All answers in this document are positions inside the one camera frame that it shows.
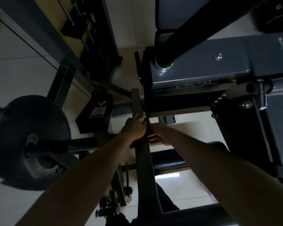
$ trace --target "gym machine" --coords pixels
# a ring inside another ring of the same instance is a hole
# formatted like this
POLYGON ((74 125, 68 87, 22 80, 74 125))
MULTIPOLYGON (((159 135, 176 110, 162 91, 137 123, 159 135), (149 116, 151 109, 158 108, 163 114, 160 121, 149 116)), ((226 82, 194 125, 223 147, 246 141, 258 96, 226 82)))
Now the gym machine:
MULTIPOLYGON (((120 89, 109 81, 92 78, 85 69, 83 77, 130 98, 133 116, 145 112, 151 118, 211 110, 228 150, 283 183, 283 32, 207 40, 264 1, 208 0, 181 27, 158 32, 155 46, 145 49, 142 62, 135 54, 144 101, 137 89, 120 89)), ((60 82, 56 94, 49 93, 47 98, 25 96, 0 108, 3 184, 43 190, 79 160, 74 153, 81 152, 79 158, 83 158, 86 150, 95 150, 113 138, 102 131, 95 138, 71 140, 68 121, 55 103, 61 104, 59 98, 67 95, 67 91, 61 91, 66 79, 60 82)), ((84 108, 88 112, 82 111, 81 118, 98 116, 98 122, 107 125, 106 117, 113 116, 118 108, 112 111, 107 105, 94 112, 104 105, 100 103, 108 101, 106 97, 103 90, 92 95, 90 106, 84 108)), ((126 205, 125 197, 132 190, 129 184, 124 186, 122 172, 136 169, 139 204, 133 225, 236 224, 219 204, 162 213, 155 175, 188 166, 173 149, 150 153, 146 137, 133 146, 136 164, 119 166, 112 182, 117 184, 112 188, 118 202, 126 205)), ((117 206, 115 195, 111 199, 110 205, 117 206)))

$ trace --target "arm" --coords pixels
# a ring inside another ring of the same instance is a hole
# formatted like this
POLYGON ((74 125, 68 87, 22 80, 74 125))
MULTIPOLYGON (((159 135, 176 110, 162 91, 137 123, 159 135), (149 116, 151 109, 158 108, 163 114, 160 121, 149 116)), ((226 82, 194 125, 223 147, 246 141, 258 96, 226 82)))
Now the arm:
POLYGON ((121 158, 142 137, 144 117, 128 119, 110 142, 55 180, 16 226, 83 226, 103 197, 121 158))
POLYGON ((275 178, 164 123, 151 128, 150 140, 172 145, 239 225, 283 225, 283 185, 275 178))

